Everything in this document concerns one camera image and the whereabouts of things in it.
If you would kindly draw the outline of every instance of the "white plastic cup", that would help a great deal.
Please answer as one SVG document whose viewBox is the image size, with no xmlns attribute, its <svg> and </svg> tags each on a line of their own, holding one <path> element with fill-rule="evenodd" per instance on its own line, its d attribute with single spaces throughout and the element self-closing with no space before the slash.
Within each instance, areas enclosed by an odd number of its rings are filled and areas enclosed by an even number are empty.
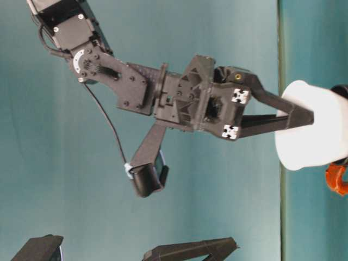
<svg viewBox="0 0 348 261">
<path fill-rule="evenodd" d="M 291 83 L 284 99 L 314 112 L 314 124 L 275 133 L 279 159 L 288 170 L 322 166 L 348 157 L 348 100 L 302 80 Z M 286 113 L 278 111 L 277 116 Z"/>
</svg>

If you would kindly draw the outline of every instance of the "black cable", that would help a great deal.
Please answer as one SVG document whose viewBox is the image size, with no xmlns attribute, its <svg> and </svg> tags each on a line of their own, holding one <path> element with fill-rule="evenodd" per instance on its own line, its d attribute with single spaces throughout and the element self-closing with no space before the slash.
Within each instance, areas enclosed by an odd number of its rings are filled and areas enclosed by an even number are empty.
<svg viewBox="0 0 348 261">
<path fill-rule="evenodd" d="M 103 105 L 101 105 L 100 101 L 98 100 L 98 98 L 95 96 L 95 94 L 92 92 L 92 90 L 88 87 L 87 84 L 85 83 L 82 83 L 82 86 L 85 87 L 86 91 L 92 96 L 93 100 L 95 101 L 95 103 L 98 105 L 99 107 L 99 110 L 101 111 L 101 113 L 103 114 L 103 116 L 105 117 L 108 125 L 110 126 L 110 128 L 112 129 L 113 133 L 114 133 L 114 136 L 115 136 L 115 139 L 116 139 L 116 142 L 117 142 L 117 146 L 119 147 L 119 151 L 120 151 L 120 154 L 121 154 L 121 158 L 123 160 L 123 163 L 126 164 L 127 163 L 127 160 L 126 160 L 126 157 L 125 157 L 125 153 L 123 152 L 123 149 L 122 149 L 122 145 L 121 145 L 121 141 L 120 141 L 120 137 L 116 131 L 116 128 L 115 126 L 113 125 L 113 123 L 111 122 L 111 119 L 109 118 L 107 112 L 105 111 L 105 109 L 103 108 Z"/>
<path fill-rule="evenodd" d="M 35 18 L 35 16 L 33 15 L 32 12 L 30 12 L 30 17 L 32 18 L 34 24 L 35 24 L 36 26 L 39 26 L 40 22 L 39 22 L 38 20 L 36 20 L 36 18 Z"/>
<path fill-rule="evenodd" d="M 65 59 L 71 59 L 72 58 L 71 54 L 69 54 L 69 53 L 65 53 L 63 51 L 50 48 L 47 45 L 47 43 L 45 42 L 43 32 L 44 32 L 44 26 L 41 24 L 40 27 L 39 27 L 39 39 L 40 39 L 42 45 L 44 46 L 44 48 L 46 50 L 48 50 L 48 52 L 50 54 L 55 55 L 55 56 L 59 56 L 59 57 L 65 58 Z"/>
</svg>

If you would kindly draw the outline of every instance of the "orange object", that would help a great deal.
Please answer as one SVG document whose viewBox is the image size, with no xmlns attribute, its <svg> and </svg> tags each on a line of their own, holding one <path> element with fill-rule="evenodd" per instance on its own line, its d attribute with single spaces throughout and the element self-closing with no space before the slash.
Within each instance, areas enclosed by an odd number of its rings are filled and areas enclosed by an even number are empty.
<svg viewBox="0 0 348 261">
<path fill-rule="evenodd" d="M 326 183 L 328 187 L 341 196 L 348 194 L 348 182 L 343 181 L 343 175 L 346 169 L 346 165 L 339 166 L 331 163 L 326 170 Z"/>
</svg>

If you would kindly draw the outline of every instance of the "screw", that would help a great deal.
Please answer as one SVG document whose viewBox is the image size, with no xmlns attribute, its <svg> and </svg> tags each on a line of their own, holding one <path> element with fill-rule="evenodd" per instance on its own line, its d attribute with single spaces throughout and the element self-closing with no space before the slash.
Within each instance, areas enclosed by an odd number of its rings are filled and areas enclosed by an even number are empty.
<svg viewBox="0 0 348 261">
<path fill-rule="evenodd" d="M 237 73 L 237 74 L 234 76 L 234 78 L 235 78 L 236 80 L 241 80 L 241 74 Z"/>
</svg>

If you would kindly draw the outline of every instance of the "teal backdrop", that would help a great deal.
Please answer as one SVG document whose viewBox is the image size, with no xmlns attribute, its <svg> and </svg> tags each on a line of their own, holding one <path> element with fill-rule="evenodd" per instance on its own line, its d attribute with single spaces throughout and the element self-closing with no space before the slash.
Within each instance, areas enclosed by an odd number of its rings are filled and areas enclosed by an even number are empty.
<svg viewBox="0 0 348 261">
<path fill-rule="evenodd" d="M 281 0 L 279 7 L 282 87 L 297 79 L 348 83 L 348 2 Z M 285 261 L 348 260 L 348 202 L 327 187 L 326 169 L 283 172 Z"/>
<path fill-rule="evenodd" d="M 195 53 L 255 72 L 278 92 L 275 0 L 90 0 L 115 55 L 183 72 Z M 278 261 L 279 162 L 272 134 L 228 143 L 169 130 L 167 187 L 137 198 L 113 135 L 68 70 L 40 45 L 24 0 L 0 8 L 0 260 L 30 237 L 65 237 L 65 260 L 140 260 L 160 244 L 233 236 L 229 260 Z M 129 159 L 154 119 L 92 87 Z M 250 114 L 272 109 L 252 102 Z"/>
</svg>

